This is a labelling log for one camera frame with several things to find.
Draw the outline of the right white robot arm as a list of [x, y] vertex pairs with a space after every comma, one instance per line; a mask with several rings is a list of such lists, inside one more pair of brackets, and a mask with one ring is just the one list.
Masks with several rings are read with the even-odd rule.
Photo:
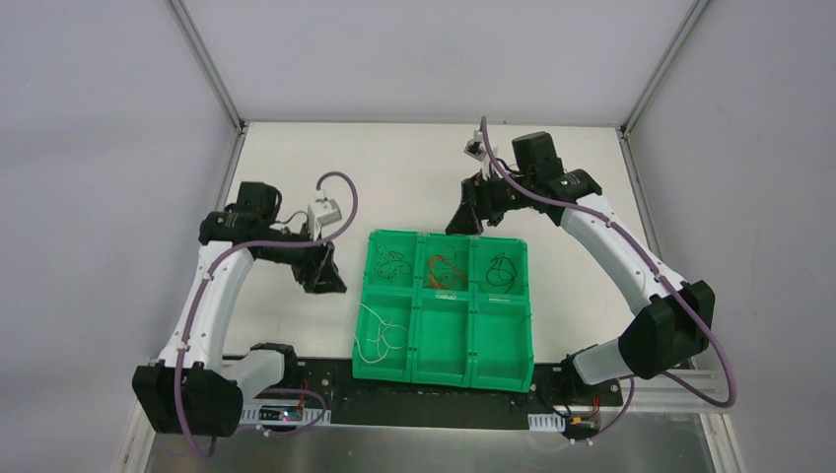
[[617, 338], [569, 356], [559, 378], [564, 398], [582, 404], [606, 380], [651, 379], [704, 352], [715, 304], [710, 286], [687, 282], [639, 243], [586, 171], [564, 169], [549, 133], [523, 135], [512, 146], [516, 169], [496, 157], [483, 132], [474, 132], [464, 152], [481, 170], [462, 181], [447, 234], [478, 236], [513, 210], [545, 214], [586, 249], [634, 315]]

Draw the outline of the aluminium frame rail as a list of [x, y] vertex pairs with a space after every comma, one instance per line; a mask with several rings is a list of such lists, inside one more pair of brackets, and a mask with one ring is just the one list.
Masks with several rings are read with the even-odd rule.
[[734, 472], [721, 410], [725, 393], [710, 371], [674, 370], [616, 381], [620, 409], [566, 420], [564, 433], [436, 428], [239, 424], [229, 438], [157, 434], [142, 413], [117, 464], [120, 472]]

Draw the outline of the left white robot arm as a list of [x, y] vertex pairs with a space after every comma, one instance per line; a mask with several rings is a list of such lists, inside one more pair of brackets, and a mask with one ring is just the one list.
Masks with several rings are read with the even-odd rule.
[[174, 332], [156, 360], [138, 367], [131, 385], [158, 434], [227, 438], [238, 428], [244, 405], [265, 390], [293, 396], [301, 384], [296, 353], [286, 344], [253, 345], [224, 363], [224, 343], [234, 308], [255, 261], [290, 267], [307, 294], [343, 294], [334, 244], [322, 231], [347, 227], [339, 204], [322, 187], [294, 232], [280, 227], [280, 191], [263, 182], [240, 184], [236, 199], [200, 223], [198, 263]]

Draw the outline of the green six-compartment tray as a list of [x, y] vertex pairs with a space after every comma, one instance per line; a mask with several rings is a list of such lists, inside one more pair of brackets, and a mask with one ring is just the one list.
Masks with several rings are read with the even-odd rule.
[[534, 364], [524, 240], [371, 232], [354, 377], [522, 392]]

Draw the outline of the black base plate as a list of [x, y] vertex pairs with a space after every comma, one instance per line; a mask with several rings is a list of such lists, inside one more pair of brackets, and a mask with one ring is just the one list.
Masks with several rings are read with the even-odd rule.
[[325, 426], [528, 430], [528, 414], [573, 417], [622, 407], [627, 391], [611, 380], [570, 387], [556, 364], [538, 364], [522, 392], [356, 378], [348, 359], [301, 359], [270, 392], [246, 404], [276, 403], [331, 411]]

